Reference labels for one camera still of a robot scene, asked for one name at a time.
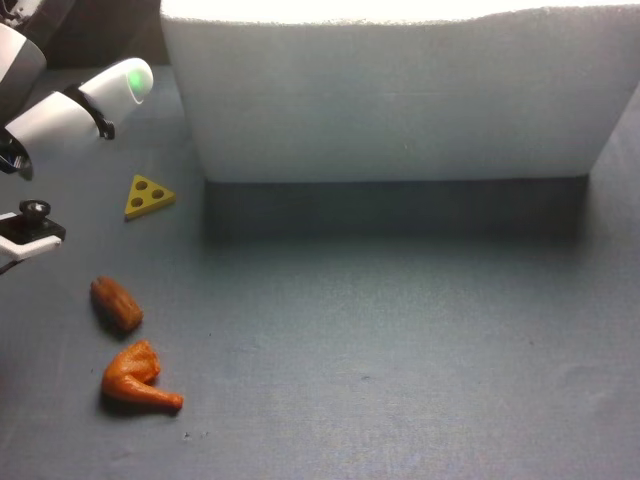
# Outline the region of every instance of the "styrofoam box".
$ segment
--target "styrofoam box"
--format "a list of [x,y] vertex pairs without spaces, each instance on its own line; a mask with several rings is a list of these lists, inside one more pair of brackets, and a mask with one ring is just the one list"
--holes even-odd
[[640,5],[163,0],[216,182],[587,174],[640,79]]

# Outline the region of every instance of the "orange chicken leg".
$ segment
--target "orange chicken leg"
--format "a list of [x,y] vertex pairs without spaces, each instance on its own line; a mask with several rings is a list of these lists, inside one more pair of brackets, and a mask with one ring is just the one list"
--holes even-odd
[[116,355],[102,376],[102,391],[119,400],[182,408],[182,395],[146,385],[160,373],[156,352],[140,340]]

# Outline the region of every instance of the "gray cloth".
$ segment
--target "gray cloth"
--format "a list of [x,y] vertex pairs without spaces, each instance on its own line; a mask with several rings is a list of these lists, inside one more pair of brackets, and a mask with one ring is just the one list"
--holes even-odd
[[[68,229],[0,277],[0,478],[640,478],[640,97],[588,182],[213,187],[155,73],[115,142],[0,178]],[[125,223],[135,173],[177,203]],[[140,338],[176,416],[100,397]]]

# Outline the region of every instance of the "yellow cheese wedge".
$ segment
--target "yellow cheese wedge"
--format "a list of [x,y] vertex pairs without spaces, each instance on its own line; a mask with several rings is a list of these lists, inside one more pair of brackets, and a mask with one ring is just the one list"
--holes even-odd
[[171,205],[175,201],[176,194],[171,190],[167,190],[142,175],[135,175],[131,190],[129,190],[124,216],[127,220],[132,220]]

